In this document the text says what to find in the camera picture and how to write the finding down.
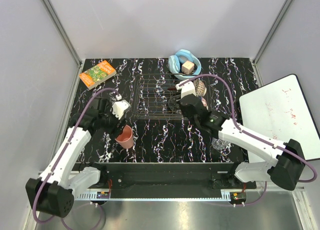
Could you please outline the clear glass plate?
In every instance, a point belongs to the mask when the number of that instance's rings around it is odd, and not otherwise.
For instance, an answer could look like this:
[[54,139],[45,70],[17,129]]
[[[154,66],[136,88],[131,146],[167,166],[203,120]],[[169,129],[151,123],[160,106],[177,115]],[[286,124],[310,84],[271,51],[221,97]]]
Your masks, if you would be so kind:
[[174,95],[168,100],[167,102],[168,107],[173,113],[181,114],[181,108],[179,104],[180,100],[181,100],[180,95]]

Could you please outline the orange patterned white bowl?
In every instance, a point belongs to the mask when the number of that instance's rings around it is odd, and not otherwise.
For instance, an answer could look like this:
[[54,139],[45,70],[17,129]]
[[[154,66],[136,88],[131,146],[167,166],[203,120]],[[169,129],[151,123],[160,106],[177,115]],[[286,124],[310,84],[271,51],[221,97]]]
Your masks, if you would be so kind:
[[202,105],[208,110],[209,106],[208,106],[208,103],[207,103],[206,99],[204,97],[202,97],[202,96],[198,96],[198,98],[201,100]]

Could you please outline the brown patterned bowl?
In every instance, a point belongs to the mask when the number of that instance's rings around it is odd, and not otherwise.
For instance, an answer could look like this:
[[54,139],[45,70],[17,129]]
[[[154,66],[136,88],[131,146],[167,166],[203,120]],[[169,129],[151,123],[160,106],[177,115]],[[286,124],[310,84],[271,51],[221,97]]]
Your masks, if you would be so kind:
[[204,97],[207,92],[207,88],[206,88],[205,83],[198,78],[193,81],[193,85],[195,88],[196,96]]

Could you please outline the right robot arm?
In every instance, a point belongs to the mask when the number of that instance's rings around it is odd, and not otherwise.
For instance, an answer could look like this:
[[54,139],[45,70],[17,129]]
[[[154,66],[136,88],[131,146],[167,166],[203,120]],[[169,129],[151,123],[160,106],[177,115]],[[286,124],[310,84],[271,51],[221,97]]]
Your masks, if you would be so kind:
[[178,100],[182,115],[201,132],[214,139],[229,142],[262,159],[241,162],[227,175],[228,185],[239,188],[247,182],[271,181],[278,187],[293,191],[305,167],[301,144],[271,139],[235,123],[224,113],[209,111],[202,100],[188,94]]

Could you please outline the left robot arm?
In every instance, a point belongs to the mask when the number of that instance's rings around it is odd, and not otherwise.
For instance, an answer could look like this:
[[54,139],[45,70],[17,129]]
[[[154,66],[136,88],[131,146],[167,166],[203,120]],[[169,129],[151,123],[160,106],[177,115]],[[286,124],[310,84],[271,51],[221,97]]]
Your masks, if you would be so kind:
[[70,174],[80,153],[98,130],[104,130],[113,138],[123,133],[127,124],[125,116],[130,108],[124,99],[114,103],[102,97],[89,100],[78,120],[68,128],[46,169],[25,185],[33,215],[41,212],[64,218],[76,197],[89,187],[103,188],[108,183],[107,168],[97,163],[89,164],[73,177]]

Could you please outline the pink plastic cup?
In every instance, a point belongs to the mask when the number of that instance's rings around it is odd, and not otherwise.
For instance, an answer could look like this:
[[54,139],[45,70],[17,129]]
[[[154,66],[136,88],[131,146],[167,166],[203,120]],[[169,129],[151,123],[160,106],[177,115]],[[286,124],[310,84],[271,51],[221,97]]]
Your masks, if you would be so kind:
[[115,139],[124,149],[130,149],[134,145],[133,130],[129,125],[123,128],[123,132]]

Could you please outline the grey wire dish rack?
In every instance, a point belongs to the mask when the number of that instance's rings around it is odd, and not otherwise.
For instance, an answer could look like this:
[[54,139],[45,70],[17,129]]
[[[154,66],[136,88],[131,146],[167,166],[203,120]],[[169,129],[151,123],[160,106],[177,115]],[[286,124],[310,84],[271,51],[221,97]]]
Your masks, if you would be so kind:
[[131,104],[133,116],[138,120],[181,120],[183,115],[172,112],[168,100],[180,95],[178,91],[168,91],[181,81],[168,73],[139,74],[134,81]]

